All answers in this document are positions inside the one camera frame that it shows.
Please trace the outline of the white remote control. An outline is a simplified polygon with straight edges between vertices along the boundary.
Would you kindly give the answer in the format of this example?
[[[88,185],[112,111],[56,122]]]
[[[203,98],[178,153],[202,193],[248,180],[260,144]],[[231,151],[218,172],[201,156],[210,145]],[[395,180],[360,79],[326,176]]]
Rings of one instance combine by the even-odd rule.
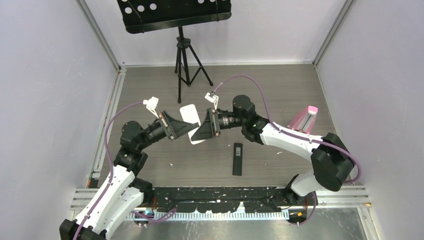
[[[192,140],[192,137],[194,136],[194,134],[196,133],[196,131],[199,129],[199,127],[201,125],[199,114],[198,114],[196,106],[194,104],[188,104],[188,105],[181,107],[179,109],[179,111],[180,111],[182,120],[184,122],[191,123],[191,124],[197,124],[197,128],[188,132],[188,138],[189,138],[190,143],[192,145],[197,145],[197,144],[204,142],[204,140]]]

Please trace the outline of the black remote control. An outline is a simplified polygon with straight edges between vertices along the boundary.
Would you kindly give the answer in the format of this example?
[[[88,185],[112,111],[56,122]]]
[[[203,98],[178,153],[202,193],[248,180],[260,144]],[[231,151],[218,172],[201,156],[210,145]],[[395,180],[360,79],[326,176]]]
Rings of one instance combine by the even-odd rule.
[[[232,163],[232,175],[242,176],[243,168],[243,144],[234,143],[233,145],[233,163]]]

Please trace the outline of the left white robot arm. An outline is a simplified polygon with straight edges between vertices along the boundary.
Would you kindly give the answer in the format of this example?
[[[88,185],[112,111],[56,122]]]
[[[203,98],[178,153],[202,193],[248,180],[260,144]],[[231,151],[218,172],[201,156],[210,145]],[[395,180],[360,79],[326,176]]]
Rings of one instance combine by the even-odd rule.
[[[65,219],[59,227],[62,240],[108,240],[127,216],[138,206],[148,207],[154,199],[152,184],[138,178],[147,161],[143,151],[164,139],[178,139],[200,126],[178,120],[166,111],[146,128],[136,121],[122,126],[120,145],[111,160],[110,172],[87,206],[73,220]]]

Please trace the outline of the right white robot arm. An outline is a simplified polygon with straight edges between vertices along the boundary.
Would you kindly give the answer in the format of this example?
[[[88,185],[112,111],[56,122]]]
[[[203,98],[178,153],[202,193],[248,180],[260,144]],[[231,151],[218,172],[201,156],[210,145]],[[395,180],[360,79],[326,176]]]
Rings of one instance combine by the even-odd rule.
[[[251,142],[278,147],[311,162],[312,170],[295,175],[283,190],[291,205],[299,205],[308,194],[320,189],[339,191],[356,165],[336,134],[308,135],[280,126],[257,114],[255,104],[246,95],[233,98],[231,111],[207,109],[203,123],[190,140],[213,139],[221,130],[237,127]]]

